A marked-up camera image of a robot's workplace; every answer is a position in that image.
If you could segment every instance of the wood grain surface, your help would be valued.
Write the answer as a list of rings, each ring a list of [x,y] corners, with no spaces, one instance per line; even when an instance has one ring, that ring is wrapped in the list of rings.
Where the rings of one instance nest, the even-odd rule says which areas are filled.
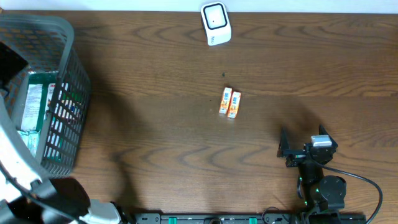
[[[339,144],[328,165],[383,189],[374,223],[398,220],[398,16],[230,13],[231,41],[209,47],[199,13],[29,13],[75,28],[93,93],[73,176],[91,198],[165,213],[302,208],[279,133],[301,149],[321,123]],[[242,93],[235,120],[218,114],[226,86]],[[377,190],[344,178],[344,212],[369,217]]]

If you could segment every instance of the white backdrop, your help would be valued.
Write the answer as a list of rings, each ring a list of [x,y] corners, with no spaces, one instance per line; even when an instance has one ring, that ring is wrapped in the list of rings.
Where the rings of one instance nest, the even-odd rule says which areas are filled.
[[[0,0],[3,9],[196,12],[206,0]],[[229,12],[398,13],[398,0],[224,0]]]

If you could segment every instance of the brown tabletop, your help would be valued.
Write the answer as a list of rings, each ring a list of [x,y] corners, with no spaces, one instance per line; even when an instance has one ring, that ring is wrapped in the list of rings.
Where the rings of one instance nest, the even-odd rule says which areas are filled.
[[[397,16],[230,13],[231,41],[209,47],[199,13],[28,13],[75,28],[93,93],[72,176],[91,198],[165,213],[302,208],[298,169],[276,158],[280,128],[301,149],[324,124],[339,144],[328,165],[381,186],[375,223],[398,219]],[[242,93],[236,119],[218,114],[225,86]],[[342,177],[344,211],[369,217],[377,190]]]

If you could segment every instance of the orange box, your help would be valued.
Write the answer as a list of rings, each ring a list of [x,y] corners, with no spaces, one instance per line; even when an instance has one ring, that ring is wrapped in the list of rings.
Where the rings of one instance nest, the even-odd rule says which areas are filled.
[[[232,100],[231,104],[229,105],[229,110],[228,110],[228,117],[229,118],[235,118],[236,115],[238,114],[238,109],[239,109],[239,103],[241,102],[241,93],[240,92],[234,92],[232,94]]]
[[[226,87],[221,100],[219,113],[226,114],[228,112],[229,102],[231,101],[232,89]]]

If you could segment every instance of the plastic basket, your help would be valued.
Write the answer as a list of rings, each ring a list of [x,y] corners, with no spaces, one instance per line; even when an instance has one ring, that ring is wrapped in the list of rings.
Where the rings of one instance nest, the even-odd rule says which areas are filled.
[[[0,14],[0,41],[30,65],[12,82],[23,83],[28,72],[58,72],[35,156],[52,177],[65,177],[72,171],[90,100],[90,79],[72,47],[73,39],[73,27],[62,18]],[[6,98],[10,117],[22,116],[23,107],[11,108],[26,98],[25,89],[21,85]]]

